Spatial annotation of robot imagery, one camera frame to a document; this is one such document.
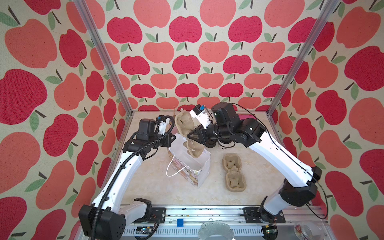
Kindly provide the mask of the white patterned paper gift bag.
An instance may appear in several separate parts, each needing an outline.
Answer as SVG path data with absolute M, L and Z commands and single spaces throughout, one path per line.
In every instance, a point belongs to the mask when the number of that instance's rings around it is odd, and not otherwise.
M 167 177 L 182 175 L 196 188 L 202 186 L 210 173 L 211 163 L 211 153 L 203 145 L 176 134 L 168 154 L 171 161 L 167 166 Z

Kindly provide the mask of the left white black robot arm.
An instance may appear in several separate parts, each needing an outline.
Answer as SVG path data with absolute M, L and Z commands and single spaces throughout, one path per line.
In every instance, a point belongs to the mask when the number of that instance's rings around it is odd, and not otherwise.
M 149 152 L 169 148 L 176 139 L 172 134 L 174 127 L 171 116 L 140 120 L 138 131 L 125 142 L 119 162 L 101 193 L 79 211 L 85 236 L 91 240 L 119 240 L 126 226 L 137 221 L 153 223 L 158 228 L 160 220 L 152 214 L 151 201 L 136 198 L 124 209 L 121 203 L 135 172 L 150 158 Z

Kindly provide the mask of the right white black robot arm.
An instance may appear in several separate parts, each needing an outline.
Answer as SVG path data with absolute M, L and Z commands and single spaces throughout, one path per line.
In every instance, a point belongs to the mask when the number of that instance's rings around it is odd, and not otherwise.
M 216 141 L 238 143 L 264 157 L 284 177 L 282 186 L 272 195 L 266 196 L 256 214 L 263 223 L 273 223 L 282 210 L 302 207 L 312 201 L 321 186 L 322 170 L 310 167 L 286 150 L 270 134 L 261 121 L 252 116 L 241 120 L 234 104 L 220 102 L 208 114 L 205 107 L 196 105 L 190 115 L 200 125 L 187 135 L 205 147 L 212 148 Z

